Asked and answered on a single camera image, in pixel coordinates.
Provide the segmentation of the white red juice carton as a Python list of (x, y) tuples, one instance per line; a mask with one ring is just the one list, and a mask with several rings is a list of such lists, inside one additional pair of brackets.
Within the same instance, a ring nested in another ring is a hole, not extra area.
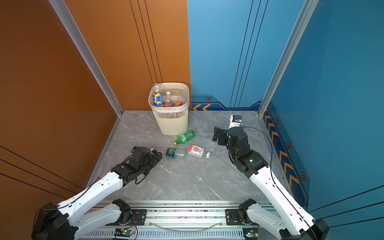
[(196, 145), (190, 145), (190, 147), (188, 149), (188, 154), (192, 155), (194, 157), (206, 158), (206, 159), (209, 159), (210, 155), (211, 155), (211, 153), (209, 151), (207, 151), (206, 148), (199, 147)]

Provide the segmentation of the small green bottle yellow cap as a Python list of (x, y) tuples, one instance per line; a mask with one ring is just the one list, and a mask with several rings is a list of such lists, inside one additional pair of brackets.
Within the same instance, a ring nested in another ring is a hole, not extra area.
[(181, 144), (185, 144), (187, 143), (188, 141), (192, 140), (195, 138), (195, 132), (193, 130), (189, 130), (187, 132), (185, 132), (184, 134), (180, 135), (175, 141), (174, 141), (174, 145), (177, 146), (177, 145), (181, 145)]

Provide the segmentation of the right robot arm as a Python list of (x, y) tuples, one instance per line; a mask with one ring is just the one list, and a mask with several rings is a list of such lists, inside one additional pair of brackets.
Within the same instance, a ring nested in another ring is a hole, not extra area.
[(326, 238), (329, 226), (324, 220), (313, 218), (289, 194), (274, 175), (271, 164), (251, 149), (242, 127), (228, 130), (216, 127), (213, 141), (227, 147), (232, 163), (263, 192), (278, 213), (274, 215), (249, 199), (239, 205), (239, 216), (244, 224), (258, 224), (280, 240)]

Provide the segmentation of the pepsi bottle blue cap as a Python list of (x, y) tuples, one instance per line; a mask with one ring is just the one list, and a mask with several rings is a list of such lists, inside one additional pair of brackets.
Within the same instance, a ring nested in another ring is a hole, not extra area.
[(153, 85), (153, 105), (155, 107), (163, 106), (163, 92), (160, 84)]

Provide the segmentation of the clear bottle dark green label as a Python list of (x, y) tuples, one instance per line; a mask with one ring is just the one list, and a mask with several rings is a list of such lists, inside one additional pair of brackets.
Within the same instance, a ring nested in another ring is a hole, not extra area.
[(162, 147), (158, 149), (164, 158), (168, 159), (180, 159), (185, 157), (188, 154), (188, 151), (185, 149), (179, 148), (170, 148), (170, 147)]

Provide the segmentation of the red green label bottle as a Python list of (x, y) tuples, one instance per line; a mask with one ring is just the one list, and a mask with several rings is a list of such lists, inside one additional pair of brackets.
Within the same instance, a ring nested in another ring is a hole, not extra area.
[(174, 106), (171, 92), (166, 92), (166, 95), (163, 97), (163, 105), (167, 108)]

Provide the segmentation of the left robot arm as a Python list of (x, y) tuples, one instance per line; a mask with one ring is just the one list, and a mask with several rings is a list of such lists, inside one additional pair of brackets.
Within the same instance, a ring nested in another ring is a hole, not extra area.
[(155, 149), (134, 147), (131, 156), (79, 194), (57, 205), (48, 203), (41, 207), (36, 213), (32, 239), (78, 240), (108, 224), (133, 224), (131, 207), (121, 199), (100, 210), (91, 213), (89, 210), (130, 182), (138, 185), (138, 177), (147, 176), (163, 157), (163, 153)]

